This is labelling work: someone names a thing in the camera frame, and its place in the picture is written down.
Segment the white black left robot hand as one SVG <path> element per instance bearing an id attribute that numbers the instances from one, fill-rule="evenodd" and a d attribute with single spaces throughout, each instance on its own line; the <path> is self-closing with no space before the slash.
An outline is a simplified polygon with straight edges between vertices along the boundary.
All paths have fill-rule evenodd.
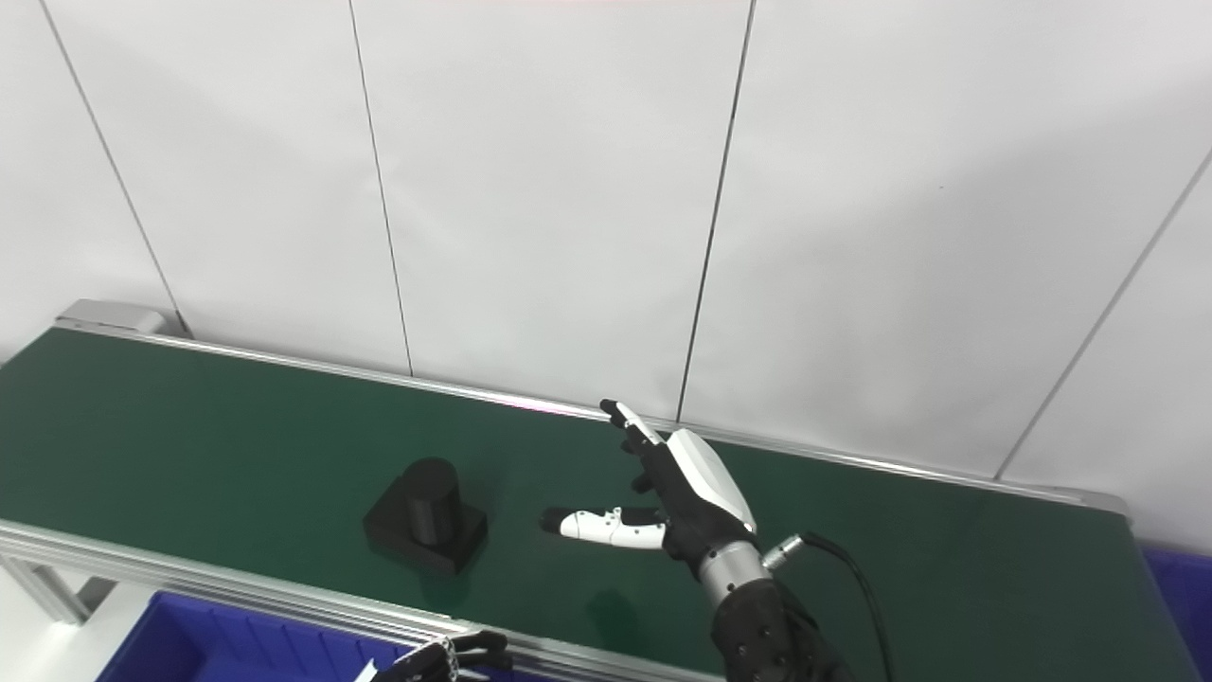
<path id="1" fill-rule="evenodd" d="M 368 661 L 355 681 L 488 681 L 488 670 L 511 671 L 507 636 L 488 630 L 441 636 L 378 666 Z"/>

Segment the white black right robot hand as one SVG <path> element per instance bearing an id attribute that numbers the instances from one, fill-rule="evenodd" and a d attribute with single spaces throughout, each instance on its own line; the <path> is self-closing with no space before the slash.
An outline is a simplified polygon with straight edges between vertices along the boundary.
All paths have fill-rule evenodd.
<path id="1" fill-rule="evenodd" d="M 638 493 L 654 493 L 658 508 L 548 508 L 541 531 L 562 538 L 642 551 L 664 551 L 701 569 L 720 548 L 758 543 L 755 517 L 716 449 L 688 428 L 663 436 L 627 405 L 602 399 L 600 407 L 636 455 Z"/>

